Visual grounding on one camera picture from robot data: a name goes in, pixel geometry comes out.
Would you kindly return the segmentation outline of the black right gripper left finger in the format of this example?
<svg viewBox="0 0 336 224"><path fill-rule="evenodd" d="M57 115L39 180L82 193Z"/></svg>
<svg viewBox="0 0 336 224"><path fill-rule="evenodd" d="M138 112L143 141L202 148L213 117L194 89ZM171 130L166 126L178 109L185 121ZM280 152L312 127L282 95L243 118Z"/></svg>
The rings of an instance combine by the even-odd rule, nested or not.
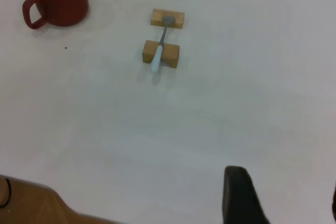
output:
<svg viewBox="0 0 336 224"><path fill-rule="evenodd" d="M223 223L269 223L248 171L241 166L224 170Z"/></svg>

